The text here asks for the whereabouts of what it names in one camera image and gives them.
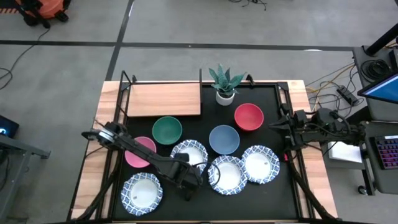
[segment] blue bowl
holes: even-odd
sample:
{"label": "blue bowl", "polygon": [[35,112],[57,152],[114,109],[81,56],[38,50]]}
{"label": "blue bowl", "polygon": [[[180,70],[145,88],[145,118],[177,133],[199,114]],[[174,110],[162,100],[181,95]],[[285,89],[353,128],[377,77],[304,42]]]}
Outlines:
{"label": "blue bowl", "polygon": [[240,141],[238,132],[228,125],[215,127],[209,137],[211,148],[221,155],[229,155],[236,151]]}

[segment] blue and white paper plate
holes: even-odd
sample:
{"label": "blue and white paper plate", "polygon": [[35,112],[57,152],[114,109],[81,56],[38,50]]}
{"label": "blue and white paper plate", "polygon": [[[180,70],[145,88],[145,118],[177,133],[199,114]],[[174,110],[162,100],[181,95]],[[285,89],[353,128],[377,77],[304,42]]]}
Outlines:
{"label": "blue and white paper plate", "polygon": [[[206,148],[196,140],[185,140],[174,146],[170,157],[174,158],[176,153],[187,153],[189,155],[188,163],[191,165],[207,162]],[[198,166],[200,173],[203,172],[205,167],[206,164]]]}
{"label": "blue and white paper plate", "polygon": [[234,195],[243,190],[248,182],[246,168],[242,160],[233,156],[217,157],[212,164],[218,166],[221,172],[220,180],[215,166],[208,169],[211,187],[222,195]]}
{"label": "blue and white paper plate", "polygon": [[163,189],[154,174],[134,174],[123,185],[121,192],[123,207],[132,215],[140,216],[152,212],[163,197]]}
{"label": "blue and white paper plate", "polygon": [[243,153],[242,161],[251,182],[265,184],[274,180],[279,174],[279,158],[268,147],[259,145],[249,147]]}

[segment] monitor screen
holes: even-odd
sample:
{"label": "monitor screen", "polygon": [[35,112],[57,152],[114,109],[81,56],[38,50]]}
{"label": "monitor screen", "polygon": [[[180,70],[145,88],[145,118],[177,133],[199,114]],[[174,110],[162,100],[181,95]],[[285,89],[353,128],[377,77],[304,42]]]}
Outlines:
{"label": "monitor screen", "polygon": [[398,73],[363,91],[363,95],[398,103]]}

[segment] potted plant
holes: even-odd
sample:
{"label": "potted plant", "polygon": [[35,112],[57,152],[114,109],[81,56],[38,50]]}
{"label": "potted plant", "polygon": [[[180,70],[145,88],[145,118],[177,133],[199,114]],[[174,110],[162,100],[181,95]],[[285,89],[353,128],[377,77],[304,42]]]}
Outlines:
{"label": "potted plant", "polygon": [[215,83],[211,86],[217,90],[217,103],[223,106],[230,105],[234,100],[235,93],[238,93],[234,88],[241,83],[244,74],[236,75],[235,77],[231,78],[230,69],[227,69],[227,71],[224,73],[223,67],[220,64],[218,64],[218,73],[211,68],[209,68],[209,72],[215,81]]}

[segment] succulent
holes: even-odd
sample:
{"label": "succulent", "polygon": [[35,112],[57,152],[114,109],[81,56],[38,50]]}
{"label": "succulent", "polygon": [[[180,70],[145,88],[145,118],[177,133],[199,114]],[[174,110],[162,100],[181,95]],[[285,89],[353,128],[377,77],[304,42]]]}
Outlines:
{"label": "succulent", "polygon": [[241,83],[244,74],[236,75],[231,79],[231,69],[227,69],[224,73],[223,67],[218,64],[218,73],[216,73],[213,69],[209,68],[210,75],[213,77],[215,83],[211,86],[215,88],[221,95],[231,96],[234,93],[238,93],[234,88]]}

